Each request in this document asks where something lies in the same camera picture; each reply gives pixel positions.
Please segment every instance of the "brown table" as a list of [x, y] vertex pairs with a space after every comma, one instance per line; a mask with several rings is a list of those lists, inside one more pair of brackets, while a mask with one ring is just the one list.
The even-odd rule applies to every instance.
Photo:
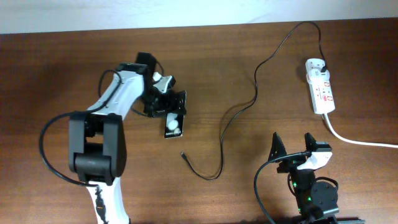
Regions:
[[[187, 90], [188, 114], [184, 137], [172, 140], [162, 137], [162, 119], [133, 113], [125, 119], [122, 189], [133, 223], [264, 221], [253, 177], [268, 158], [275, 131], [288, 153], [305, 148], [307, 132], [330, 143], [334, 155], [316, 174], [339, 182], [339, 217], [398, 222], [398, 150], [342, 142], [313, 113], [304, 63], [320, 54], [310, 25], [297, 29], [259, 70], [257, 103], [226, 134], [220, 179], [199, 179], [180, 157], [185, 151], [201, 174], [216, 172], [220, 126], [252, 99], [255, 67], [295, 24], [0, 35], [0, 223], [95, 222], [87, 190], [45, 168], [39, 132], [54, 116], [91, 106], [101, 72], [134, 61], [138, 51], [153, 53], [177, 79], [175, 89]], [[334, 128], [350, 139], [397, 144], [398, 20], [319, 25], [336, 102]], [[67, 119], [50, 128], [45, 151], [76, 179], [68, 169]], [[263, 170], [259, 191], [273, 217], [298, 215], [276, 165]]]

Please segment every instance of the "white circle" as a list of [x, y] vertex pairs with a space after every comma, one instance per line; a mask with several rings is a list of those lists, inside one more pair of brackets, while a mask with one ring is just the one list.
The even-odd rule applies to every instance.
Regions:
[[178, 127], [178, 121], [177, 120], [173, 120], [170, 121], [167, 125], [167, 128], [171, 131], [173, 131], [174, 129], [176, 129]]

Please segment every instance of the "white background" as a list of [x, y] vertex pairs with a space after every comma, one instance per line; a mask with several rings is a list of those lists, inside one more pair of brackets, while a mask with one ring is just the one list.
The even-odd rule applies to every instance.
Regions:
[[0, 0], [0, 33], [396, 17], [398, 0]]

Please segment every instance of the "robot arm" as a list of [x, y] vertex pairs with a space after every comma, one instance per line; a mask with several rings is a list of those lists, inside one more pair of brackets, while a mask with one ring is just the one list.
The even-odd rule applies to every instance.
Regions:
[[[107, 105], [90, 114], [70, 116], [69, 168], [78, 174], [79, 181], [97, 186], [87, 189], [98, 224], [130, 223], [120, 181], [127, 159], [123, 120], [133, 103], [140, 98], [148, 117], [186, 113], [182, 94], [171, 90], [174, 77], [155, 72], [156, 63], [151, 54], [139, 53], [135, 63], [120, 64], [116, 69], [121, 77], [119, 87], [119, 76], [114, 74], [110, 86], [88, 110], [103, 105], [117, 88]], [[103, 143], [90, 142], [96, 135], [102, 135]]]

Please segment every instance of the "wooden table surface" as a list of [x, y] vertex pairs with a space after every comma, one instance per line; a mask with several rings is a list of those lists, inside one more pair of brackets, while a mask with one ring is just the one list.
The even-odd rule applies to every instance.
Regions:
[[[330, 143], [334, 155], [316, 175], [339, 182], [338, 217], [396, 223], [398, 150], [342, 142], [313, 113], [305, 61], [320, 54], [308, 24], [259, 69], [257, 103], [226, 134], [220, 179], [199, 179], [180, 157], [185, 151], [201, 174], [217, 171], [220, 127], [253, 98], [255, 67], [295, 24], [0, 35], [0, 223], [95, 223], [87, 190], [45, 168], [39, 132], [54, 116], [91, 106], [102, 71], [135, 61], [139, 51], [152, 53], [175, 76], [176, 90], [187, 90], [188, 113], [184, 136], [171, 140], [162, 137], [162, 119], [130, 113], [124, 120], [122, 190], [133, 223], [265, 221], [253, 177], [276, 131], [288, 153], [305, 149], [307, 132]], [[336, 104], [333, 127], [346, 138], [397, 144], [398, 19], [319, 26]], [[56, 168], [77, 178], [68, 169], [67, 119], [50, 128], [45, 151]], [[286, 175], [276, 167], [259, 177], [262, 201], [274, 218], [298, 215]]]

